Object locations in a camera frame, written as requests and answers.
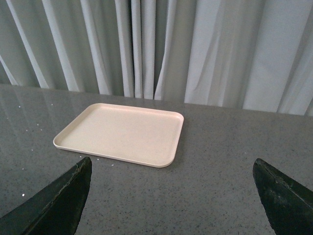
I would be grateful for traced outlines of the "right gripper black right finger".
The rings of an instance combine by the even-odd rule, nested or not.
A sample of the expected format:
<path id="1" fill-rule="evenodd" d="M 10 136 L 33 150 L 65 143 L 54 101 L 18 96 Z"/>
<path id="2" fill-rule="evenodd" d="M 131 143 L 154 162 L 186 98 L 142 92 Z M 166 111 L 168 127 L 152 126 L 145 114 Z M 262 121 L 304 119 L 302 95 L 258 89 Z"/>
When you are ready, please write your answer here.
<path id="1" fill-rule="evenodd" d="M 313 192 L 257 158 L 253 178 L 268 221 L 277 235 L 313 233 Z"/>

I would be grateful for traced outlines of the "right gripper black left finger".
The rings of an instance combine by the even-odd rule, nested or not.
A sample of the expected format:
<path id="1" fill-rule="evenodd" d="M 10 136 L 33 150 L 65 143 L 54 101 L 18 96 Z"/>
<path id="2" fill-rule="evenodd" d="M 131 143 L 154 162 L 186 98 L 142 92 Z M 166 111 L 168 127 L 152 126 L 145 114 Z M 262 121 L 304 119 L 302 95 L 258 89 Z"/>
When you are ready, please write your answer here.
<path id="1" fill-rule="evenodd" d="M 92 162 L 70 170 L 0 219 L 2 235 L 73 235 L 89 194 Z"/>

